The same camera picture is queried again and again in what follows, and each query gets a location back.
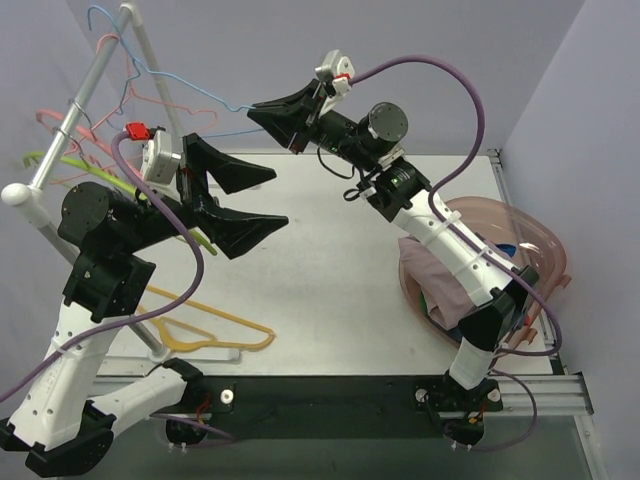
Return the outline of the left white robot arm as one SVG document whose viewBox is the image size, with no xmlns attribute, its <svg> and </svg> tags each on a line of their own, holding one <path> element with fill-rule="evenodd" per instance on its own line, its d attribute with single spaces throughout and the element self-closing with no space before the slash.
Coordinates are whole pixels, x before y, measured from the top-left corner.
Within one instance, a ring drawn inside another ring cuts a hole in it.
<svg viewBox="0 0 640 480">
<path fill-rule="evenodd" d="M 64 198 L 58 233 L 79 254 L 47 356 L 22 381 L 20 407 L 1 423 L 2 449 L 23 452 L 26 466 L 42 478 L 83 475 L 131 426 L 164 408 L 190 411 L 202 401 L 202 372 L 179 358 L 120 390 L 90 395 L 117 333 L 138 320 L 155 269 L 139 252 L 199 228 L 234 259 L 288 222 L 224 208 L 210 195 L 210 181 L 232 194 L 273 180 L 269 167 L 226 155 L 190 134 L 176 170 L 177 199 L 156 194 L 142 180 L 136 181 L 141 199 L 95 182 L 76 185 Z"/>
</svg>

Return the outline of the light blue wire hanger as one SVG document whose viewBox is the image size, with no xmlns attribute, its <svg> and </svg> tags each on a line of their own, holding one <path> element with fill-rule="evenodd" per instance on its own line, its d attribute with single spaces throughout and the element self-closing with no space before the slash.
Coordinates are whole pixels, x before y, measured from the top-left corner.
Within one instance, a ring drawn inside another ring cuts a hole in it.
<svg viewBox="0 0 640 480">
<path fill-rule="evenodd" d="M 201 129 L 199 131 L 199 134 L 205 133 L 204 138 L 205 139 L 215 139 L 215 138 L 228 138 L 228 137 L 236 137 L 236 136 L 241 136 L 241 135 L 251 135 L 251 134 L 256 134 L 256 133 L 261 133 L 264 132 L 263 128 L 255 128 L 255 129 L 249 129 L 249 130 L 239 130 L 239 131 L 232 131 L 232 132 L 223 132 L 223 133 L 209 133 L 207 134 L 206 132 L 210 129 L 212 129 L 214 126 L 217 125 L 218 122 L 218 114 L 215 110 L 211 110 L 211 109 L 199 109 L 199 110 L 191 110 L 185 106 L 182 105 L 178 105 L 178 104 L 174 104 L 171 99 L 170 99 L 170 94 L 168 92 L 168 86 L 165 82 L 166 79 L 171 79 L 174 81 L 177 81 L 178 83 L 182 84 L 183 86 L 194 90 L 195 92 L 202 94 L 204 96 L 206 96 L 209 99 L 214 100 L 215 102 L 218 102 L 219 104 L 221 104 L 227 111 L 231 112 L 231 113 L 238 113 L 241 111 L 248 111 L 251 109 L 250 106 L 248 105 L 241 105 L 239 107 L 232 107 L 230 106 L 225 100 L 223 100 L 222 98 L 200 88 L 199 86 L 192 84 L 191 82 L 179 77 L 176 74 L 170 73 L 170 72 L 164 72 L 164 71 L 160 71 L 158 66 L 155 67 L 151 67 L 150 64 L 152 63 L 151 60 L 148 61 L 142 61 L 140 60 L 138 57 L 136 57 L 133 54 L 133 51 L 130 47 L 130 45 L 127 43 L 127 41 L 122 37 L 122 34 L 124 32 L 124 28 L 123 27 L 117 27 L 116 26 L 116 21 L 115 18 L 103 7 L 99 6 L 99 5 L 95 5 L 95 4 L 91 4 L 88 8 L 87 8 L 87 12 L 86 12 L 86 16 L 87 16 L 87 24 L 88 24 L 88 28 L 90 31 L 93 30 L 93 22 L 92 22 L 92 12 L 93 11 L 98 11 L 100 13 L 102 13 L 111 23 L 112 26 L 112 30 L 115 33 L 116 36 L 116 41 L 122 46 L 123 50 L 125 51 L 126 57 L 127 57 L 127 72 L 128 72 L 128 77 L 125 81 L 124 87 L 123 87 L 123 93 L 121 95 L 121 100 L 119 105 L 116 107 L 115 110 L 115 114 L 116 115 L 122 115 L 123 114 L 123 105 L 125 104 L 125 102 L 127 101 L 127 99 L 130 96 L 134 96 L 140 100 L 146 101 L 146 102 L 151 102 L 151 103 L 156 103 L 158 105 L 163 105 L 166 110 L 167 110 L 167 116 L 171 117 L 174 114 L 174 110 L 175 109 L 182 109 L 184 111 L 186 111 L 189 115 L 191 116 L 195 116 L 197 114 L 200 113 L 205 113 L 205 114 L 212 114 L 214 116 L 214 120 L 210 125 L 205 126 L 203 129 Z M 156 86 L 158 89 L 158 94 L 160 95 L 160 99 L 159 100 L 153 100 L 151 97 L 147 98 L 147 97 L 142 97 L 140 95 L 138 95 L 137 93 L 134 92 L 135 88 L 134 88 L 134 81 L 138 78 L 141 77 L 142 72 L 145 72 L 146 74 L 148 74 L 149 76 L 151 76 L 154 81 L 156 82 Z"/>
</svg>

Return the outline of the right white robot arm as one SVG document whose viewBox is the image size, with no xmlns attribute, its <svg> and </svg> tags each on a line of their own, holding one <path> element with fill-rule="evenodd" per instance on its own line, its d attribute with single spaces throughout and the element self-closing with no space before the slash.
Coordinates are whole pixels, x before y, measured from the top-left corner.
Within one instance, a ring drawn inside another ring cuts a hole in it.
<svg viewBox="0 0 640 480">
<path fill-rule="evenodd" d="M 474 307 L 460 321 L 461 344 L 443 384 L 446 401 L 464 408 L 477 399 L 539 274 L 503 258 L 434 193 L 400 146 L 408 119 L 399 106 L 380 102 L 354 121 L 335 111 L 336 101 L 313 80 L 292 95 L 252 105 L 247 115 L 294 154 L 314 144 L 350 163 L 360 174 L 357 195 L 423 245 L 469 295 Z"/>
</svg>

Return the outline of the pink wire hanger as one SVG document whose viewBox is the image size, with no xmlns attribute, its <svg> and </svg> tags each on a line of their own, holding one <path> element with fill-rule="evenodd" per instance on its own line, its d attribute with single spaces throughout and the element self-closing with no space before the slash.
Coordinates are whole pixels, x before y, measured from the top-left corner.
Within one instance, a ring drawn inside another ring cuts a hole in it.
<svg viewBox="0 0 640 480">
<path fill-rule="evenodd" d="M 136 90 L 136 88 L 135 88 L 134 92 L 137 93 L 138 95 L 142 96 L 142 97 L 149 98 L 148 96 L 141 95 Z M 140 99 L 138 99 L 138 98 L 136 98 L 134 96 L 130 96 L 127 99 L 127 101 L 125 102 L 125 104 L 127 102 L 129 102 L 130 100 L 132 100 L 132 99 L 140 100 Z M 99 148 L 101 151 L 103 151 L 109 158 L 112 157 L 110 148 L 106 145 L 105 142 L 103 142 L 99 137 L 96 136 L 95 132 L 97 131 L 97 129 L 102 124 L 108 124 L 110 118 L 112 116 L 116 115 L 115 114 L 116 107 L 113 108 L 111 111 L 109 111 L 100 121 L 98 121 L 96 123 L 92 123 L 90 120 L 88 120 L 88 127 L 87 128 L 85 128 L 82 125 L 76 126 L 76 131 L 79 133 L 81 138 L 78 141 L 76 141 L 74 138 L 72 138 L 71 141 L 70 141 L 71 147 L 67 151 L 64 152 L 63 156 L 68 156 L 68 157 L 73 157 L 73 158 L 76 158 L 76 159 L 80 159 L 88 166 L 94 166 L 94 167 L 97 167 L 97 168 L 100 168 L 100 169 L 103 169 L 103 170 L 107 170 L 111 174 L 113 174 L 114 176 L 118 177 L 118 175 L 115 173 L 115 170 L 114 170 L 114 168 L 115 168 L 115 164 L 114 163 L 109 164 L 109 165 L 102 165 L 97 160 L 97 158 L 95 156 L 93 156 L 93 155 L 86 156 L 85 153 L 82 150 L 82 145 L 81 145 L 82 141 L 87 140 L 88 142 L 92 143 L 94 146 Z M 199 133 L 199 131 L 201 129 L 203 129 L 205 126 L 210 125 L 213 122 L 213 120 L 214 120 L 214 116 L 212 115 L 212 121 L 209 124 L 203 125 L 200 129 L 197 130 L 197 132 Z M 49 184 L 50 185 L 63 185 L 65 188 L 70 189 L 72 181 L 75 181 L 75 180 L 78 180 L 78 179 L 80 179 L 82 177 L 87 176 L 87 175 L 85 175 L 85 176 L 79 177 L 80 174 L 77 174 L 77 175 L 71 176 L 71 177 L 67 177 L 67 178 L 53 178 L 52 180 L 49 181 Z"/>
</svg>

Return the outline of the mauve pink tank top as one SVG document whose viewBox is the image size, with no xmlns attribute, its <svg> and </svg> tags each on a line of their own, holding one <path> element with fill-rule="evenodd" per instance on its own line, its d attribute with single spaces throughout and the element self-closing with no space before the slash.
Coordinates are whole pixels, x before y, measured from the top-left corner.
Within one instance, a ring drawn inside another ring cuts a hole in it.
<svg viewBox="0 0 640 480">
<path fill-rule="evenodd" d="M 398 240 L 400 262 L 417 282 L 424 296 L 427 315 L 444 330 L 457 327 L 474 309 L 466 290 L 444 264 L 413 237 Z"/>
</svg>

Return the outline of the blue tank top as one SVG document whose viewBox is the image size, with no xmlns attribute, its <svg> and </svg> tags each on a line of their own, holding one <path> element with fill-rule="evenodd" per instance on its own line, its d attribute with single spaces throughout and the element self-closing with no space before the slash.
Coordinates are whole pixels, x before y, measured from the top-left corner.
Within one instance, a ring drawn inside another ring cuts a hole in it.
<svg viewBox="0 0 640 480">
<path fill-rule="evenodd" d="M 509 257 L 514 257 L 517 252 L 517 247 L 508 243 L 497 244 L 497 247 Z"/>
</svg>

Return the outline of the green tank top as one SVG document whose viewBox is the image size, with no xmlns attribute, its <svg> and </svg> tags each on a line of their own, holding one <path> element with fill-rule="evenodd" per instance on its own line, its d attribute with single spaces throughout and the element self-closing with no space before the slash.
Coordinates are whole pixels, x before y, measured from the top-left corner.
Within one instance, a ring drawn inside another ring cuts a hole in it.
<svg viewBox="0 0 640 480">
<path fill-rule="evenodd" d="M 419 295 L 419 302 L 420 302 L 420 307 L 421 307 L 421 312 L 423 315 L 427 315 L 428 314 L 428 307 L 426 304 L 426 300 L 424 297 L 424 294 L 421 292 Z"/>
</svg>

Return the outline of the lime green hanger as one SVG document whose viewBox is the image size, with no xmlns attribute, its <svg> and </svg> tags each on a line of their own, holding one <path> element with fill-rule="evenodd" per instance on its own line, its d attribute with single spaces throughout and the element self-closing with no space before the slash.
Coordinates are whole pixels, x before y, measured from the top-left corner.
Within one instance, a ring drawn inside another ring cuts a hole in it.
<svg viewBox="0 0 640 480">
<path fill-rule="evenodd" d="M 44 153 L 40 151 L 27 152 L 22 157 L 24 168 L 25 169 L 35 168 L 36 166 L 39 165 L 39 160 L 43 157 L 44 157 Z M 106 181 L 108 184 L 122 191 L 123 193 L 126 193 L 130 197 L 134 197 L 134 194 L 136 191 L 134 186 L 119 179 L 117 176 L 114 176 L 107 170 L 103 170 L 94 166 L 88 166 L 82 160 L 76 159 L 73 157 L 68 157 L 68 156 L 63 156 L 61 158 L 61 161 L 63 164 L 66 164 L 77 170 L 82 171 L 82 174 L 80 174 L 79 177 L 85 176 L 85 175 L 94 176 L 98 179 Z M 199 233 L 196 229 L 191 229 L 190 235 L 195 239 L 196 243 L 200 247 L 203 247 L 210 255 L 212 256 L 218 255 L 218 251 L 213 246 L 213 244 L 209 240 L 207 240 L 201 233 Z"/>
</svg>

